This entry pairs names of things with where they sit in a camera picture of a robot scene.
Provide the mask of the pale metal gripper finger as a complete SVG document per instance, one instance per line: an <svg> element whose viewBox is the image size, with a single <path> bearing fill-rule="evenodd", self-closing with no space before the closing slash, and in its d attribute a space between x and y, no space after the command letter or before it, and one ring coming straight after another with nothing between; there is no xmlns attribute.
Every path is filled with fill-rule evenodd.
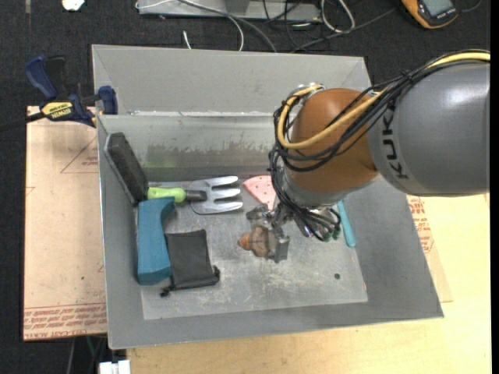
<svg viewBox="0 0 499 374"><path fill-rule="evenodd" d="M289 237L284 236L274 236L274 256L273 260L275 263L280 263L281 261L287 260L288 258L288 247L289 247Z"/></svg>
<svg viewBox="0 0 499 374"><path fill-rule="evenodd" d="M249 221L270 221L273 218L273 211L267 204L260 204L246 213Z"/></svg>

